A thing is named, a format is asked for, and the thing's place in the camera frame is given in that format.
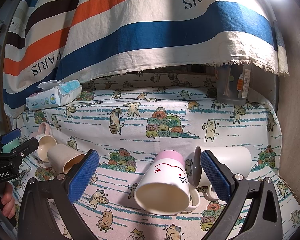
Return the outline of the left hand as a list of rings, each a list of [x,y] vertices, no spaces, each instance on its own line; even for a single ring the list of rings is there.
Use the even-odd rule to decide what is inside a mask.
[[[2,213],[7,218],[14,217],[16,213],[15,199],[12,191],[12,185],[8,181],[0,183],[0,197],[3,204]]]

